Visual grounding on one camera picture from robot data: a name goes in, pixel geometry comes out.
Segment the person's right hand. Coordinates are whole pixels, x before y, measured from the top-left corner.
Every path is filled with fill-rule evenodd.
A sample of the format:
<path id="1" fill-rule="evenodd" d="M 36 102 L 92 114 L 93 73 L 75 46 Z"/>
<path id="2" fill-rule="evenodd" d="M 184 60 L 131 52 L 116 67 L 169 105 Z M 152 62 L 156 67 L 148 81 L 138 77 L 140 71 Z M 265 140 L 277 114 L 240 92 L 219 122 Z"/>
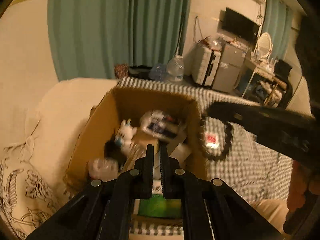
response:
<path id="1" fill-rule="evenodd" d="M 319 196 L 319 174 L 312 174 L 308 168 L 294 160 L 287 198 L 287 208 L 290 212 L 294 212 L 305 204 L 306 191 Z"/>

